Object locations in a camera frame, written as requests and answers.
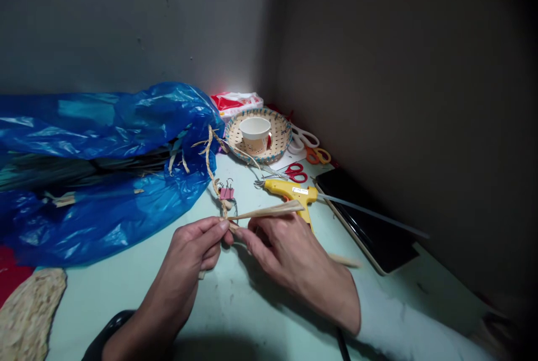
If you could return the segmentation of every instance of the white scissors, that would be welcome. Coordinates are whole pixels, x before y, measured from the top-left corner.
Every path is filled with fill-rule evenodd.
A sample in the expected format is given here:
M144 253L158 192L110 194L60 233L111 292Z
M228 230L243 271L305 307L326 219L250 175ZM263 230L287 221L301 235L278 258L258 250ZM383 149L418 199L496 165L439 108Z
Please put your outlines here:
M316 148L319 146L318 137L314 134L309 133L295 125L291 125L291 133L293 134L290 145L287 147L287 150L292 154L296 155L304 150L304 147Z

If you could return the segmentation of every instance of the white sleeve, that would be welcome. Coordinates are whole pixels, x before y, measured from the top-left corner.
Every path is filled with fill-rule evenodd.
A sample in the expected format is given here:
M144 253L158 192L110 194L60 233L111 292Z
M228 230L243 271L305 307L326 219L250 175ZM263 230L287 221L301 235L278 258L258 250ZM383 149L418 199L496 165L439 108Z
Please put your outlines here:
M449 327L390 298L368 280L355 280L361 324L357 339L392 361L491 361L481 347Z

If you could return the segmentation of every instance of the yellow glue gun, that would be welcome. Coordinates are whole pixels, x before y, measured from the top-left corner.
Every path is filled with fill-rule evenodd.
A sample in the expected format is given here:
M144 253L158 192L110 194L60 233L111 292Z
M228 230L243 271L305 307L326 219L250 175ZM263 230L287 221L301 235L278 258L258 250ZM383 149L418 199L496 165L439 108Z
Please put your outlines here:
M306 221L310 228L312 228L312 222L310 221L310 214L308 213L308 203L314 202L318 199L318 191L315 187L302 188L299 183L287 182L284 180L266 180L263 184L264 189L279 196L287 197L290 200L299 200L299 202L305 208L304 211L299 211L299 216Z

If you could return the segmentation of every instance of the black watch strap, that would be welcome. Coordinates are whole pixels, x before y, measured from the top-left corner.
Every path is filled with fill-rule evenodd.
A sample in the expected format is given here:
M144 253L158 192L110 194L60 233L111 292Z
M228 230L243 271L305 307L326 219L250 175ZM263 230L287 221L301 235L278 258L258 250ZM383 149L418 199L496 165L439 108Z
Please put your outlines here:
M84 353L82 361L101 361L103 358L103 349L109 338L116 333L120 327L134 315L134 311L121 311L106 324L101 333L91 342L90 346Z

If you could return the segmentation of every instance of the sticker label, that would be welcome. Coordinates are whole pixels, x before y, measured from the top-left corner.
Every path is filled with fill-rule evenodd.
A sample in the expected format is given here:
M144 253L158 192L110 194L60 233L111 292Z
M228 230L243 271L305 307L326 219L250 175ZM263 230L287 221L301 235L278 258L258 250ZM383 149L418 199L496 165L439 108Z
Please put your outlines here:
M305 190L305 189L300 189L298 187L292 187L291 190L294 192L294 193L301 193L301 194L306 194L308 195L308 190Z

